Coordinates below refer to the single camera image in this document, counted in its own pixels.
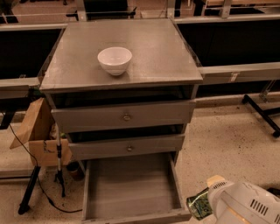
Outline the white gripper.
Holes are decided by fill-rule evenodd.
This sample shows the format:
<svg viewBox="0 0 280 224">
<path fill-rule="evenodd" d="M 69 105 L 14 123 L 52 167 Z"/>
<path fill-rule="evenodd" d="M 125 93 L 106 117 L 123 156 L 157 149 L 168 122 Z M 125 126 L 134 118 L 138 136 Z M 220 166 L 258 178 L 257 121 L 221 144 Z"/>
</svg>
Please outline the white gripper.
<svg viewBox="0 0 280 224">
<path fill-rule="evenodd" d="M 220 175 L 207 181 L 215 224 L 280 224 L 280 199 L 257 185 Z"/>
</svg>

